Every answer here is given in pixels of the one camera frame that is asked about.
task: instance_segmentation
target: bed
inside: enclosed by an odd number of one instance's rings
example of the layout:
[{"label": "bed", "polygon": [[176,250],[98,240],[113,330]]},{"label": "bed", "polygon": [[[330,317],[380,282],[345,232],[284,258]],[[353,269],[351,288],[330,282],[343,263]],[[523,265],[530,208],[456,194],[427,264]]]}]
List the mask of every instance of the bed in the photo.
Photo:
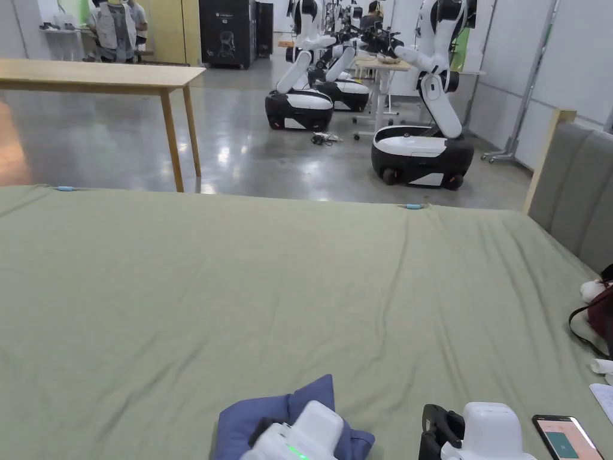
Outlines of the bed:
[{"label": "bed", "polygon": [[438,206],[3,188],[0,458],[208,458],[221,410],[327,373],[374,460],[417,458],[424,404],[469,401],[511,406],[539,459],[535,413],[576,416],[611,456],[601,380],[565,328],[599,267],[545,229]]}]

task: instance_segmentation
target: red bag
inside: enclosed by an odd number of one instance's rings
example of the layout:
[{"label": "red bag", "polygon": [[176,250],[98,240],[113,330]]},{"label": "red bag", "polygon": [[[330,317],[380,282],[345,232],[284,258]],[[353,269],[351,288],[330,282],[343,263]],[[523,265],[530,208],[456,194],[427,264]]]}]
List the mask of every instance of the red bag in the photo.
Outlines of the red bag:
[{"label": "red bag", "polygon": [[[603,283],[613,281],[613,265],[610,265],[602,273]],[[571,320],[579,313],[587,310],[587,322],[607,342],[609,354],[603,353],[596,345],[591,343],[585,337],[581,337],[573,331]],[[597,296],[589,305],[575,310],[568,317],[568,327],[572,334],[584,345],[592,349],[592,351],[604,359],[613,359],[613,285],[608,287],[604,292]]]}]

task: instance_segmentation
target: black cabinet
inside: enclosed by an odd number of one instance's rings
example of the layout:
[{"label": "black cabinet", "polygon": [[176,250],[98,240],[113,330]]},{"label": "black cabinet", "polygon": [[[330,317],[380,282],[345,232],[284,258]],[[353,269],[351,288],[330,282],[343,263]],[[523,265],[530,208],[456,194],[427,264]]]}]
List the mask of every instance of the black cabinet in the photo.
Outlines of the black cabinet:
[{"label": "black cabinet", "polygon": [[248,69],[256,58],[255,0],[200,0],[202,62]]},{"label": "black cabinet", "polygon": [[272,3],[256,2],[257,56],[268,58],[273,51],[273,22],[275,6]]}]

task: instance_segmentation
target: gray floor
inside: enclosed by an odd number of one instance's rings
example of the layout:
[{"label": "gray floor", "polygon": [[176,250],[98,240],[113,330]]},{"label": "gray floor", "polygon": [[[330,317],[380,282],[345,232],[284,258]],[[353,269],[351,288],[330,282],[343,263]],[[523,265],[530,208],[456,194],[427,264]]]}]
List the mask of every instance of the gray floor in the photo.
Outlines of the gray floor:
[{"label": "gray floor", "polygon": [[[335,114],[330,130],[345,141],[332,147],[313,145],[312,133],[271,131],[264,98],[286,68],[278,50],[248,71],[212,69],[196,82],[201,181],[182,95],[172,95],[186,191],[521,209],[530,174],[513,164],[475,157],[457,192],[389,187],[372,171],[370,141],[353,140],[351,114]],[[401,109],[416,120],[415,107]],[[0,185],[33,183],[173,191],[159,98],[0,91]]]}]

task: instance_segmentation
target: green led light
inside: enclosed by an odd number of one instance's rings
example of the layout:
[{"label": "green led light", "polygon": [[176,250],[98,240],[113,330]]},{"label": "green led light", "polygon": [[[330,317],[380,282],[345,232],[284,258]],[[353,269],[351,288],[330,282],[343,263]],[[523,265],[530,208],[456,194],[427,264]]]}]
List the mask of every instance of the green led light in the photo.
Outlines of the green led light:
[{"label": "green led light", "polygon": [[306,455],[302,454],[301,452],[298,452],[298,449],[296,449],[296,447],[290,446],[289,444],[286,444],[286,446],[292,451],[295,452],[298,457],[300,457],[300,460],[309,460],[309,457],[307,457]]}]

